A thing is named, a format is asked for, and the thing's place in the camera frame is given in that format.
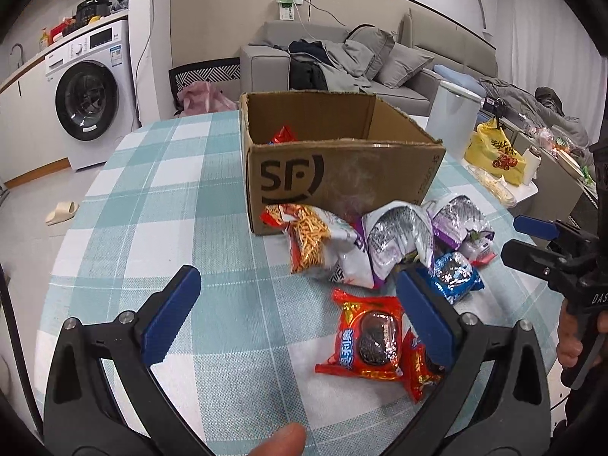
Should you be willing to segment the person's right hand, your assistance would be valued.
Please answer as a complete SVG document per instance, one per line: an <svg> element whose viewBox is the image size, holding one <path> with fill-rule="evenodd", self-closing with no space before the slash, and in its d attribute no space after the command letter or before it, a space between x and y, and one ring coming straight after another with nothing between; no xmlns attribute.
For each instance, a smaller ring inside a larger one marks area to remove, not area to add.
<svg viewBox="0 0 608 456"><path fill-rule="evenodd" d="M557 336L559 342L556 346L557 361L564 367L576 366L578 357L582 352L581 341L577 338L578 322L574 315L567 311L568 300L563 299L562 308L560 308L559 326L557 327ZM598 318L598 331L600 334L607 334L608 331L608 315L607 311L603 311ZM607 337L606 343L602 348L601 353L595 359L593 366L597 366L607 358Z"/></svg>

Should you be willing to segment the person's left thumb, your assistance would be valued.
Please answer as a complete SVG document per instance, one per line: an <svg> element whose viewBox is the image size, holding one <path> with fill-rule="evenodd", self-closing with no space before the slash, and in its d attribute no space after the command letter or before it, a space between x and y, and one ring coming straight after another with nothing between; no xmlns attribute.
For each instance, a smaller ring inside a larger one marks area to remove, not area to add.
<svg viewBox="0 0 608 456"><path fill-rule="evenodd" d="M305 443L305 428L298 423L291 423L255 447L249 452L249 456L301 456Z"/></svg>

